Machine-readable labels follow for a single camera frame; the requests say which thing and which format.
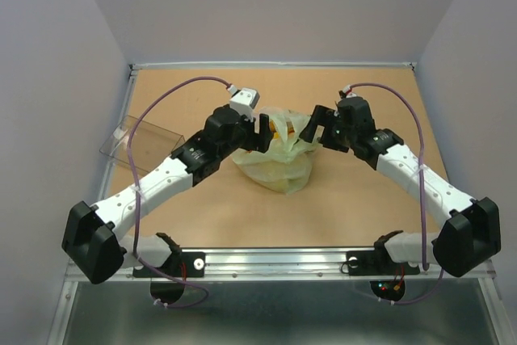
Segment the light green plastic bag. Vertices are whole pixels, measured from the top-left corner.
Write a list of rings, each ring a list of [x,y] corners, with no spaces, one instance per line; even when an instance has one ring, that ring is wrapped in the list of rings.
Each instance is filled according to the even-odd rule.
[[[264,154],[239,149],[232,154],[233,163],[244,175],[269,190],[284,194],[302,190],[309,181],[319,146],[316,141],[299,138],[310,115],[279,107],[264,107],[260,111],[269,119],[273,115],[285,115],[292,122],[295,135],[285,143],[273,137]]]

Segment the orange fruit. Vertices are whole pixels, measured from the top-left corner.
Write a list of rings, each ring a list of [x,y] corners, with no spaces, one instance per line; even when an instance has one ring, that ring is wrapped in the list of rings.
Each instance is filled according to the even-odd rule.
[[[275,139],[283,140],[286,132],[286,124],[281,116],[271,116],[269,119],[270,130]]]

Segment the yellow banana bunch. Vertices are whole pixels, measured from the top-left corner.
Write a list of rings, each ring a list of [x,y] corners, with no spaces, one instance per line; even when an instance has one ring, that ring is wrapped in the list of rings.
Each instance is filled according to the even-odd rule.
[[[286,122],[286,136],[293,137],[296,131],[291,121]]]

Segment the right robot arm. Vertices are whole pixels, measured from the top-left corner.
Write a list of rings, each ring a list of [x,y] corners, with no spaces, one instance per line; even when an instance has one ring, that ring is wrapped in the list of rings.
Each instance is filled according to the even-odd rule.
[[[461,277],[500,252],[496,203],[488,197],[477,200],[437,175],[394,131],[376,126],[365,99],[343,97],[335,108],[317,105],[300,138],[351,151],[418,200],[423,217],[434,218],[436,234],[394,231],[378,238],[372,252],[376,270],[390,272],[400,263],[434,264]]]

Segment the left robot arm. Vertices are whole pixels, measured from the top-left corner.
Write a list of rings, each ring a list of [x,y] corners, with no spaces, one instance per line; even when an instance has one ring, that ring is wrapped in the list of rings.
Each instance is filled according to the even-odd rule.
[[[95,204],[75,204],[62,249],[92,284],[101,284],[132,256],[132,248],[124,247],[122,240],[130,229],[139,228],[144,211],[153,211],[213,175],[237,149],[266,152],[272,138],[268,115],[248,119],[229,105],[216,108],[203,129],[137,183]]]

